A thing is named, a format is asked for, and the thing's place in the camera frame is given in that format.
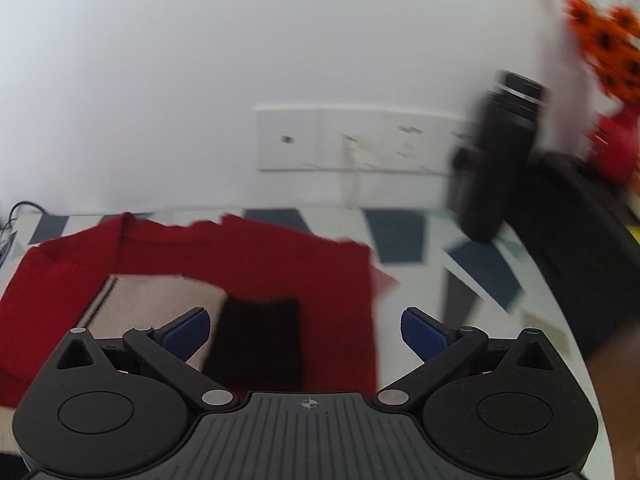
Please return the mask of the white wall socket panel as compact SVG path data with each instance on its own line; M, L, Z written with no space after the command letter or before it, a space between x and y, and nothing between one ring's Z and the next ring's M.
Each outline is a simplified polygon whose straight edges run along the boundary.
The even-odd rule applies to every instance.
M474 126L418 110L356 106L262 106L255 116L260 171L446 176Z

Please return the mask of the geometric pattern desk mat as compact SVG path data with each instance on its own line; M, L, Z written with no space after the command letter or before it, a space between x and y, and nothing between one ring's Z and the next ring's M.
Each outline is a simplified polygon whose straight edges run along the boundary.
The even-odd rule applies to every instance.
M567 365L584 388L599 417L599 434L585 475L589 479L614 479L613 455L605 429L603 415L587 372L586 362L566 322L551 289L542 277L534 259L527 252L510 226L504 226L489 245L470 242L454 224L449 211L411 209L285 208L285 209L214 209L162 211L138 214L163 226L188 226L202 220L221 224L224 214L283 226L299 232L319 235L330 240L354 240L371 247L373 265L390 278L380 274L375 299L376 343L378 345L378 377L390 382L390 372L408 372L418 358L409 350L399 349L400 307L417 306L439 320L454 324L477 323L490 336L515 336L522 328L537 327L549 337ZM116 216L55 217L40 212L21 212L11 228L15 238L11 264L17 265L28 248L41 242L69 236L97 226ZM402 226L412 226L411 236L401 237L400 245L392 247ZM129 328L125 321L169 321L169 313L182 313L178 304L160 300L160 310L138 307L138 300L156 299L155 291L168 292L171 301L178 292L187 292L186 299L205 300L204 285L179 285L178 278L109 278L113 285L113 301L104 297L104 307L90 307L82 322L98 325L99 336L115 336L116 328Z

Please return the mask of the black printer box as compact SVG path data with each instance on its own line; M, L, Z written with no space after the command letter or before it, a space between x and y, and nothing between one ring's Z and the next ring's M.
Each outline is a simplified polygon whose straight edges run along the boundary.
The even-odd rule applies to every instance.
M516 178L506 222L534 258L584 358L639 318L639 244L622 194L555 152Z

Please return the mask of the black thermos bottle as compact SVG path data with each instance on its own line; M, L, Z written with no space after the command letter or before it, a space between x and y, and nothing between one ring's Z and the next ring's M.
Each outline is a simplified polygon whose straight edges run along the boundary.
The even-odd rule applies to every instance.
M505 70L480 102L477 123L451 157L447 196L459 228L471 240L488 243L500 231L514 180L533 149L544 104L544 86Z

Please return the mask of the red vase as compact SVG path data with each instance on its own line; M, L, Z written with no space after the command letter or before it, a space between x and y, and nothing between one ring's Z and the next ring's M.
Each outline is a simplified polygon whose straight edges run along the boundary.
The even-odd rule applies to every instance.
M598 115L590 141L588 162L615 186L626 186L636 170L639 153L639 105L624 103L613 115Z

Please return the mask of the orange artificial flowers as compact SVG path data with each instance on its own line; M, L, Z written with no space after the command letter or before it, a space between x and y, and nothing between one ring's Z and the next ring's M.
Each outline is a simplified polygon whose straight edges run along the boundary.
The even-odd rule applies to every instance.
M566 24L602 92L625 104L639 102L639 0L565 0Z

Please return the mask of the red beige knit cardigan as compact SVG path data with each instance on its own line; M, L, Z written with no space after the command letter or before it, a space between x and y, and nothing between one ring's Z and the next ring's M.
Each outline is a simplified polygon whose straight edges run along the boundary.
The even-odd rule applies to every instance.
M1 297L1 402L20 402L73 327L117 337L162 326L194 307L212 318L227 299L254 301L266 331L299 305L306 391L378 384L372 304L392 279L369 246L226 214L219 222L164 226L132 214L45 240L21 258Z

